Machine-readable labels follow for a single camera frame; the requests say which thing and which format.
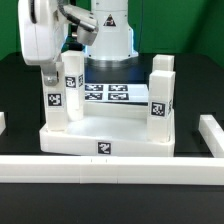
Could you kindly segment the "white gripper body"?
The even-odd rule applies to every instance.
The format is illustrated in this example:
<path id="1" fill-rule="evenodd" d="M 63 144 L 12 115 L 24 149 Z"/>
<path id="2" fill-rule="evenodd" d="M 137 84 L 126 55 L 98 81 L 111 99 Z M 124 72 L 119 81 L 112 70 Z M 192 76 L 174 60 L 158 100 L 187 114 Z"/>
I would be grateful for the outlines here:
<path id="1" fill-rule="evenodd" d="M 67 37 L 57 0 L 19 0 L 21 50 L 27 65 L 54 63 Z"/>

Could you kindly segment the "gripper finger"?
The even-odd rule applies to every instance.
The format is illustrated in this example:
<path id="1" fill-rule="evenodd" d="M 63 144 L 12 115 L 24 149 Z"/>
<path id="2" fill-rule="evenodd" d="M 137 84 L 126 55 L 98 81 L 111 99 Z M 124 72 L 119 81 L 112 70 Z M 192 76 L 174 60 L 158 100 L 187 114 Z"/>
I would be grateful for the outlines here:
<path id="1" fill-rule="evenodd" d="M 60 81 L 60 75 L 63 73 L 63 71 L 63 62 L 42 65 L 41 72 L 43 76 L 43 83 L 46 86 L 56 86 Z"/>

